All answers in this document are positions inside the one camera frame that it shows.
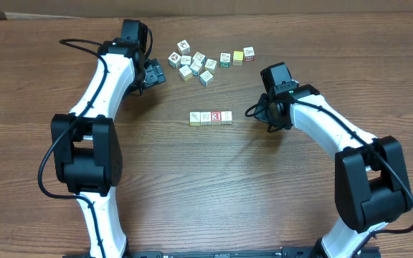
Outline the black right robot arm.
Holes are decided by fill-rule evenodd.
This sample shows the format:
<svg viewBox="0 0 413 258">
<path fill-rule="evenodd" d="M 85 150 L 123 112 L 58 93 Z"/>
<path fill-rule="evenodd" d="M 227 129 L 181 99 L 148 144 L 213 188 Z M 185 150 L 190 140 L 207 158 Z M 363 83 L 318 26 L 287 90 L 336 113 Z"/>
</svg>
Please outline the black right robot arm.
<svg viewBox="0 0 413 258">
<path fill-rule="evenodd" d="M 284 247 L 299 257 L 380 257 L 366 244 L 379 234 L 413 231 L 413 195 L 400 142 L 378 138 L 335 111 L 312 85 L 300 85 L 284 62 L 264 68 L 265 93 L 245 115 L 267 123 L 267 131 L 297 128 L 335 163 L 339 218 L 313 248 Z"/>
</svg>

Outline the red e block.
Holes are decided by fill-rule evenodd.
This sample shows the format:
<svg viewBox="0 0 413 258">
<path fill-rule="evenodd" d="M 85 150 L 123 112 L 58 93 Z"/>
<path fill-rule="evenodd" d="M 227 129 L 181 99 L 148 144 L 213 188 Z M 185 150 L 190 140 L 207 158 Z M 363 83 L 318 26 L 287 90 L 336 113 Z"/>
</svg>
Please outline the red e block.
<svg viewBox="0 0 413 258">
<path fill-rule="evenodd" d="M 211 124 L 212 125 L 222 124 L 222 113 L 220 111 L 211 111 Z"/>
<path fill-rule="evenodd" d="M 222 125 L 232 124 L 232 112 L 231 111 L 221 111 L 221 124 Z"/>
</svg>

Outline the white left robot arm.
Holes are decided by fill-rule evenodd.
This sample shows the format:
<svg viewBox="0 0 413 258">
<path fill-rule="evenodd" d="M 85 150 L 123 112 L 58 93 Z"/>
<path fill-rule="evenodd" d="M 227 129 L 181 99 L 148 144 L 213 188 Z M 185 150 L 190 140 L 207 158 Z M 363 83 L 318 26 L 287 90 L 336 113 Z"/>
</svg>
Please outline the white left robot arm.
<svg viewBox="0 0 413 258">
<path fill-rule="evenodd" d="M 120 36 L 98 44 L 95 74 L 85 94 L 68 114 L 51 122 L 52 145 L 39 174 L 54 158 L 57 179 L 67 186 L 66 199 L 80 205 L 90 238 L 86 257 L 128 257 L 128 238 L 118 215 L 116 187 L 123 156 L 114 119 L 124 97 L 142 94 L 166 77 L 157 59 L 149 57 L 151 30 L 141 21 L 123 21 Z"/>
</svg>

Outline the yellow top picture block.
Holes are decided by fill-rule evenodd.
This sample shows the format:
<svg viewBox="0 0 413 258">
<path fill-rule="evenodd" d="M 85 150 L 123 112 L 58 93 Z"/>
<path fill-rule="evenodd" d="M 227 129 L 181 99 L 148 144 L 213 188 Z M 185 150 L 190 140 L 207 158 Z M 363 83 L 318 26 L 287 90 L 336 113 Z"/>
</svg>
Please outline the yellow top picture block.
<svg viewBox="0 0 413 258">
<path fill-rule="evenodd" d="M 210 112 L 200 112 L 200 123 L 201 125 L 211 125 L 212 115 Z"/>
</svg>

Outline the red E block front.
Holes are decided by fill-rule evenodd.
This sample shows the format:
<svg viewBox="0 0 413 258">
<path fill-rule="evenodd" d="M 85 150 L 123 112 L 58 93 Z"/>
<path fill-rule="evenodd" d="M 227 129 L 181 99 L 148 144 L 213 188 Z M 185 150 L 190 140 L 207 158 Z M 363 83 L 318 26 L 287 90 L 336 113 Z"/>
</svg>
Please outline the red E block front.
<svg viewBox="0 0 413 258">
<path fill-rule="evenodd" d="M 222 113 L 220 111 L 211 111 L 211 124 L 212 125 L 222 124 Z"/>
</svg>

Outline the plain wooden picture block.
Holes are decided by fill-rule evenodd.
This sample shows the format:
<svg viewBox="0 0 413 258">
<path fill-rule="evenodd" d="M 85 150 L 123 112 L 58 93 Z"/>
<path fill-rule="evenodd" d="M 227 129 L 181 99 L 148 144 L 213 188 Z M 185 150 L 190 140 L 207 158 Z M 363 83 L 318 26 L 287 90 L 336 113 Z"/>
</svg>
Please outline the plain wooden picture block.
<svg viewBox="0 0 413 258">
<path fill-rule="evenodd" d="M 189 124 L 190 124 L 190 126 L 201 125 L 201 113 L 200 112 L 190 112 L 189 113 Z"/>
</svg>

